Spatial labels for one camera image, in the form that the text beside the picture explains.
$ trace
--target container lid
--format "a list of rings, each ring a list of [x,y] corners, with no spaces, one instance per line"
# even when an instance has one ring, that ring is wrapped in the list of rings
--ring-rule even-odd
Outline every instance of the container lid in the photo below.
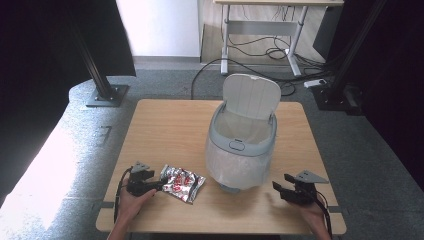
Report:
[[[232,74],[224,81],[226,110],[253,119],[269,119],[278,106],[281,89],[266,78]]]

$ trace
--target desk top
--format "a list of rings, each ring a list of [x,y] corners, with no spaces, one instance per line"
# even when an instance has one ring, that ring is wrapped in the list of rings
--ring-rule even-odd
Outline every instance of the desk top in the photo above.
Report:
[[[224,5],[342,6],[343,0],[214,0]]]
[[[310,234],[298,211],[280,199],[272,181],[293,188],[284,173],[304,169],[328,179],[318,148],[299,103],[281,102],[276,110],[278,129],[265,184],[230,194],[209,176],[204,160],[208,127],[221,101],[141,100],[131,121],[105,202],[113,202],[125,169],[138,160],[155,170],[157,180],[165,164],[185,168],[206,177],[192,205],[158,192],[134,219],[129,231],[224,234]],[[338,206],[330,184],[317,184],[329,206]],[[341,213],[331,213],[334,234],[346,226]],[[97,218],[100,231],[113,228],[113,209],[102,208]]]

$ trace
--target background desk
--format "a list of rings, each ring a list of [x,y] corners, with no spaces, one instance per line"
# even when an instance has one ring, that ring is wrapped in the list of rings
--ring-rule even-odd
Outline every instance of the background desk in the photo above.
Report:
[[[221,101],[141,100],[135,110],[112,175],[105,202],[113,202],[125,169],[142,161],[156,171],[165,164],[205,176],[193,205],[159,192],[133,221],[130,231],[165,233],[309,234],[297,210],[280,199],[272,181],[291,188],[283,174],[308,169],[328,179],[314,137],[299,103],[281,102],[268,181],[239,194],[222,191],[205,168],[204,145],[213,112]],[[330,206],[338,203],[331,184],[318,184]],[[332,213],[334,234],[346,231],[341,213]],[[97,228],[111,231],[113,209],[102,208]]]
[[[309,6],[342,6],[343,0],[214,0],[214,3],[226,5],[227,12],[223,15],[224,46],[222,47],[221,74],[228,73],[228,36],[229,34],[293,36],[289,49],[285,50],[293,74],[300,76],[294,53]],[[234,21],[230,20],[231,5],[278,5],[303,6],[297,21]]]

